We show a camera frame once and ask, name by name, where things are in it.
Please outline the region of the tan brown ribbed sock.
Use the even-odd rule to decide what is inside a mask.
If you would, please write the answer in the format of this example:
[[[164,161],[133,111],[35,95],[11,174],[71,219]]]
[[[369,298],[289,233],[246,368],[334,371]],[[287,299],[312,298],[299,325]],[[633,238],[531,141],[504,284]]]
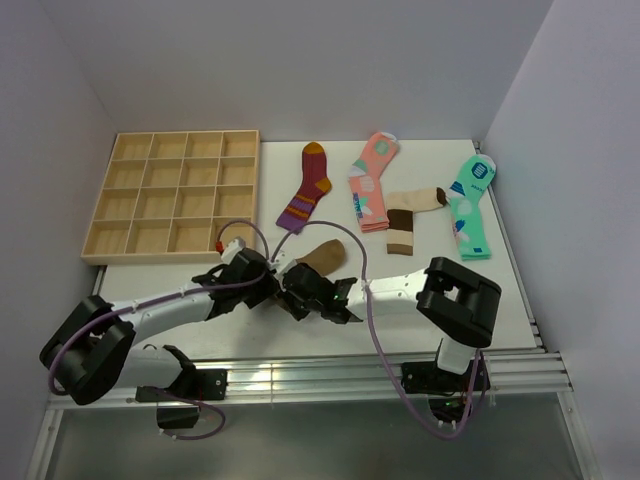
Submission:
[[[328,274],[337,271],[346,260],[346,251],[340,240],[333,239],[326,241],[310,251],[306,255],[297,258],[297,265],[305,263],[316,270],[320,275],[326,277]],[[282,277],[274,278],[278,281],[281,291]],[[278,293],[272,297],[275,303],[289,313],[286,306],[277,298]]]

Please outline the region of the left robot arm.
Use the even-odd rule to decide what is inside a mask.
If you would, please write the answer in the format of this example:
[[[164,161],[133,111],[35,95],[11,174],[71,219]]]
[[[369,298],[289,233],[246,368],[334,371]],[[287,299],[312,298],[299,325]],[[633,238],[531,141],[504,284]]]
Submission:
[[[95,402],[118,384],[160,389],[172,399],[183,399],[196,389],[194,362],[175,346],[146,350],[141,343],[175,327],[228,314],[240,303],[253,308],[279,290],[266,259],[244,248],[228,263],[156,298],[108,302],[89,296],[40,353],[49,389],[78,405]]]

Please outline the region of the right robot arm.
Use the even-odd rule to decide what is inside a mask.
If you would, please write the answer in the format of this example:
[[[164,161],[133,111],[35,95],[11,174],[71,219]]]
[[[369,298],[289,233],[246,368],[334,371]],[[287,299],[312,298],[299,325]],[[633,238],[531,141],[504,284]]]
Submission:
[[[501,287],[448,258],[434,257],[425,269],[374,280],[330,281],[294,260],[277,259],[271,267],[280,284],[277,298],[296,320],[312,312],[339,325],[376,314],[425,316],[443,335],[432,368],[443,389],[457,388],[476,352],[492,343]]]

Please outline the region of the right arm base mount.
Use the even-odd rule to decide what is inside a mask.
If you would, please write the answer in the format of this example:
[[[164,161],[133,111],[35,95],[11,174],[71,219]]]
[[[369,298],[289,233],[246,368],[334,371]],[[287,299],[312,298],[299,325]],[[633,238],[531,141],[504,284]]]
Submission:
[[[404,362],[401,364],[401,385],[406,394],[452,396],[466,392],[471,383],[474,361],[462,375],[437,367],[435,361]]]

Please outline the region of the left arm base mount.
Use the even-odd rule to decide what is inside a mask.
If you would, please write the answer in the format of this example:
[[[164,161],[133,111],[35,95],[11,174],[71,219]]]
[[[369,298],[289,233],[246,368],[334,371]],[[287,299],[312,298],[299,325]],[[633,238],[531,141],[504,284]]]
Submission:
[[[134,399],[156,404],[156,422],[164,431],[192,429],[205,413],[215,413],[224,424],[226,417],[215,403],[225,399],[227,380],[226,369],[195,369],[168,387],[138,387]]]

